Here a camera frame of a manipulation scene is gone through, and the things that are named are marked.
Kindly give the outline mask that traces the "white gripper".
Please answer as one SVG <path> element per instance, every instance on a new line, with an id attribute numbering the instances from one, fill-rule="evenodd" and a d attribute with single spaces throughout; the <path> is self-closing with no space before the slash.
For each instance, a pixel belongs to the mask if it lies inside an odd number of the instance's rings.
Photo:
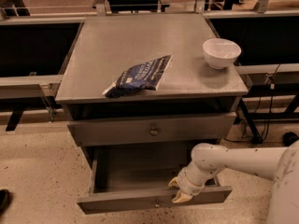
<path id="1" fill-rule="evenodd" d="M 213 176 L 214 173 L 212 171 L 198 167 L 183 168 L 178 173 L 178 177 L 173 177 L 168 183 L 170 188 L 178 188 L 172 203 L 186 203 L 190 201 L 192 196 L 198 195 L 202 191 L 205 183 Z"/>

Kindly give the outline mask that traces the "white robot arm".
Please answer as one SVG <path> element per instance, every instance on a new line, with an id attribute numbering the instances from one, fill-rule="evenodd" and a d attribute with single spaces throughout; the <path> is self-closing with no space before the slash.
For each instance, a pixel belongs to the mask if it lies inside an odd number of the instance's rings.
<path id="1" fill-rule="evenodd" d="M 224 169 L 273 182 L 266 224 L 299 224 L 299 141 L 288 147 L 262 148 L 198 144 L 192 149 L 191 162 L 169 182 L 178 189 L 172 202 L 191 200 Z"/>

